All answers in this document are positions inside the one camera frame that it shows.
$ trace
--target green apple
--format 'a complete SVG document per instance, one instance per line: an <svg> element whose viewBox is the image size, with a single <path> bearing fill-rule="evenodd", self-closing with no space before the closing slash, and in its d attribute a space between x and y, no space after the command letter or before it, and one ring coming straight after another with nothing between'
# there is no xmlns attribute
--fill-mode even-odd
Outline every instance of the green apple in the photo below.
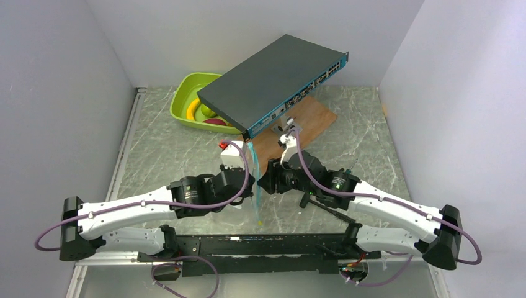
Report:
<svg viewBox="0 0 526 298"><path fill-rule="evenodd" d="M211 110L209 107L205 106L204 104L201 104L201 113L203 113L203 115L205 115L208 118L213 118L217 116L217 114L213 110Z"/></svg>

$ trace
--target marble tabletop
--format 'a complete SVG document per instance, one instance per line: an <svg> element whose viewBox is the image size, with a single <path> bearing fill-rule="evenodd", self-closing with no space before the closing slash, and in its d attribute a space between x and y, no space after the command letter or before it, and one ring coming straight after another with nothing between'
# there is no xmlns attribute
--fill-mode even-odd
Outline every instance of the marble tabletop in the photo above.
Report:
<svg viewBox="0 0 526 298"><path fill-rule="evenodd" d="M184 176L217 174L218 143L233 135L208 132L181 125L170 114L176 87L148 88L131 143L118 198L152 191ZM313 94L338 119L305 150L327 169L349 168L354 175L395 196L409 199L408 190L378 94L374 87L320 86ZM311 204L301 209L302 193L268 195L261 192L258 224L250 200L237 209L173 221L148 222L138 227L169 224L178 234L321 233L343 232L346 225ZM375 227L389 223L356 212L347 215Z"/></svg>

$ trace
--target gray wall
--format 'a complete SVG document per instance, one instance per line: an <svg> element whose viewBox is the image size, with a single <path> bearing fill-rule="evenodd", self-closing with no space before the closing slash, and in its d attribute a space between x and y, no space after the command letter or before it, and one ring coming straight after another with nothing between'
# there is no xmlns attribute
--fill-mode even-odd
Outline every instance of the gray wall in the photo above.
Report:
<svg viewBox="0 0 526 298"><path fill-rule="evenodd" d="M33 241L104 200L134 90L82 0L2 1L0 44L0 297L63 297L73 264Z"/></svg>
<svg viewBox="0 0 526 298"><path fill-rule="evenodd" d="M428 0L380 85L415 202L461 210L483 262L454 297L524 297L526 3ZM461 257L475 254L464 239Z"/></svg>
<svg viewBox="0 0 526 298"><path fill-rule="evenodd" d="M329 84L378 86L423 0L87 0L134 86L224 73L287 33L342 52Z"/></svg>

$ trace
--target metal frame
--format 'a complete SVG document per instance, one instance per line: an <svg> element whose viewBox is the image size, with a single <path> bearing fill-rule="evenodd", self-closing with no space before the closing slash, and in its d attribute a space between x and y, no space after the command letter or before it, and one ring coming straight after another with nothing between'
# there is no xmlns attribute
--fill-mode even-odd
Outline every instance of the metal frame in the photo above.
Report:
<svg viewBox="0 0 526 298"><path fill-rule="evenodd" d="M117 163L115 165L110 187L106 195L105 201L113 201L117 199L118 190L124 175L124 168L128 159L128 154L131 148L133 135L136 130L137 122L139 119L140 111L146 96L147 88L138 88L133 107L131 109L130 118L128 125L124 133L124 137L120 144L118 153ZM84 284L84 278L87 273L88 266L152 266L161 264L162 262L137 262L138 252L101 252L94 256L75 262L73 276L69 283L69 288L66 293L66 298L78 298L81 294L82 285ZM406 260L404 256L391 256L386 255L381 259L370 259L368 262L399 262ZM420 257L414 257L415 261L424 261ZM450 293L445 283L444 274L441 269L435 268L429 265L429 272L432 277L432 281L437 293L437 297L450 298Z"/></svg>

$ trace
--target green plastic basket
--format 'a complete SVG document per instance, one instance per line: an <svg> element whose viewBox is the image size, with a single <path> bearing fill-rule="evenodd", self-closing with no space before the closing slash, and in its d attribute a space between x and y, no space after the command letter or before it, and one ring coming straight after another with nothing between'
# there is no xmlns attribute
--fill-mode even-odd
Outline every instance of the green plastic basket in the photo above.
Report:
<svg viewBox="0 0 526 298"><path fill-rule="evenodd" d="M202 121L209 119L201 113L201 109L197 108L194 117L195 121L186 119L186 110L194 99L197 98L197 91L203 89L206 85L219 78L221 75L216 73L191 73L186 76L179 85L172 99L170 105L170 113L177 119L182 125L193 127L196 129L204 129L212 132L228 133L231 135L239 135L241 132L232 126L208 124ZM225 119L220 116L214 117L221 119L228 123Z"/></svg>

